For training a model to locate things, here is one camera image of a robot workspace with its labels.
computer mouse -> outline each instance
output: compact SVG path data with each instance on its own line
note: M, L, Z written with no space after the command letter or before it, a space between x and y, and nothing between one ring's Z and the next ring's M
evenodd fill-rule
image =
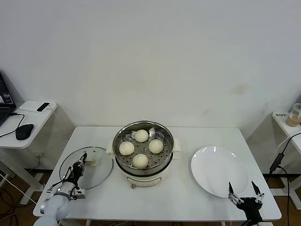
M17 140L25 140L32 133L33 124L25 124L16 129Z

white plate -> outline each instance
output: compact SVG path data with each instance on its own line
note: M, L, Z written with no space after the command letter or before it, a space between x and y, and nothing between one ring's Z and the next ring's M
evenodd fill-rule
M242 194L249 184L249 174L241 159L222 147L204 147L192 157L191 170L195 180L209 193L227 198L229 182L234 193Z

steamed bun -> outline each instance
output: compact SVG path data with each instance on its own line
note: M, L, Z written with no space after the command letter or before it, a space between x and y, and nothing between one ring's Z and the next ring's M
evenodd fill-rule
M138 154L133 158L133 166L137 169L143 169L149 164L149 159L144 154Z
M135 140L138 142L144 142L147 141L149 138L149 133L143 129L138 130L137 132L135 132Z
M119 146L119 152L122 155L130 155L134 152L134 149L134 145L128 141L121 143L121 145Z
M150 141L149 150L154 154L160 153L163 150L163 142L158 139Z

floor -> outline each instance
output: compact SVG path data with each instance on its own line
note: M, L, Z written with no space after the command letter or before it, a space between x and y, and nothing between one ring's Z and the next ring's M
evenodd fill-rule
M41 182L44 184L47 182L48 178L50 177L50 173L44 174ZM20 189L25 191L28 187L28 185L19 177L11 178L10 181L18 186ZM269 187L270 188L282 188L283 185L278 178L270 178L269 179ZM10 196L0 188L0 226L32 226L34 222L37 220L37 217L33 216L32 211L34 208L34 204L31 203L27 206L22 206L19 203L21 196L21 193L15 189L12 185L9 183L5 183L2 187L6 191L8 191L13 200L11 200ZM301 188L297 190L297 194L301 197ZM38 200L40 196L40 193L35 193L33 195L33 200ZM275 197L276 202L281 210L282 218L278 221L274 221L274 226L286 226L286 205L287 205L287 197ZM290 226L298 226L301 222L301 210L296 210L293 203L289 202L289 210L290 210ZM12 213L19 212L15 215L15 217L8 217L8 215ZM86 221L79 220L78 221L81 226L85 226ZM110 221L111 226L117 226L122 222L114 222ZM108 221L92 221L91 226L109 226ZM123 223L122 226L220 226L221 224L219 222L126 222ZM231 226L239 226L241 225L240 222L232 222Z

laptop screen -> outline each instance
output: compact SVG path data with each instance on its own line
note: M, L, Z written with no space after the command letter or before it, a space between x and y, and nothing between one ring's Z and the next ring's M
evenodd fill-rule
M2 75L0 74L0 106L14 107L15 103L9 94Z

